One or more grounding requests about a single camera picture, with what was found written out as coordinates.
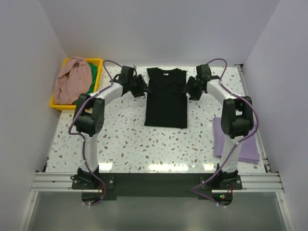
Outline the black t shirt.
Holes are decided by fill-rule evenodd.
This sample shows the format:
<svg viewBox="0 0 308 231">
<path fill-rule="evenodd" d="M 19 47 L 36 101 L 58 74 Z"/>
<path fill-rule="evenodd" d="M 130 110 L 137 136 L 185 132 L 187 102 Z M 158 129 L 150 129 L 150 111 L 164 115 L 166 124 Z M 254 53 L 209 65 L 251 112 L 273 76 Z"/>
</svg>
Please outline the black t shirt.
<svg viewBox="0 0 308 231">
<path fill-rule="evenodd" d="M 145 126 L 187 128 L 186 71 L 175 68 L 148 68 L 149 90 L 146 102 Z"/>
</svg>

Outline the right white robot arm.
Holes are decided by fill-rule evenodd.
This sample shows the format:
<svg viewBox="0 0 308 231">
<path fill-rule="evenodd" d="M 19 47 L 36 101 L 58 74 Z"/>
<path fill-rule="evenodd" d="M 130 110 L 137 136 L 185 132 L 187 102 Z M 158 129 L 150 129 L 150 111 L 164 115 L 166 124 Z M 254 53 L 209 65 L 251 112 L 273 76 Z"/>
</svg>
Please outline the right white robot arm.
<svg viewBox="0 0 308 231">
<path fill-rule="evenodd" d="M 222 77 L 212 75 L 208 64 L 196 67 L 196 76 L 189 77 L 184 93 L 190 100 L 200 100 L 203 93 L 212 95 L 222 105 L 221 130 L 225 135 L 223 153 L 216 172 L 208 179 L 220 189 L 226 189 L 238 174 L 238 160 L 242 142 L 254 128 L 252 100 L 231 92 L 222 83 Z"/>
</svg>

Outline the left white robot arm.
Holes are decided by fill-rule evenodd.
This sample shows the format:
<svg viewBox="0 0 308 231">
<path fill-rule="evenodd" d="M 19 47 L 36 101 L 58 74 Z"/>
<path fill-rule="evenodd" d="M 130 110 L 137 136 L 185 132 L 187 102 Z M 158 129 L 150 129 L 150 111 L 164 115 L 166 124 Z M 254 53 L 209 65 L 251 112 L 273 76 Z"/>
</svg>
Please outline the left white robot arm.
<svg viewBox="0 0 308 231">
<path fill-rule="evenodd" d="M 111 78 L 106 87 L 91 94 L 83 93 L 77 100 L 69 134 L 79 135 L 82 139 L 81 165 L 77 175 L 89 189 L 96 188 L 102 181 L 99 177 L 97 139 L 103 128 L 105 107 L 128 92 L 135 98 L 149 92 L 134 66 L 122 66 L 120 73 Z"/>
</svg>

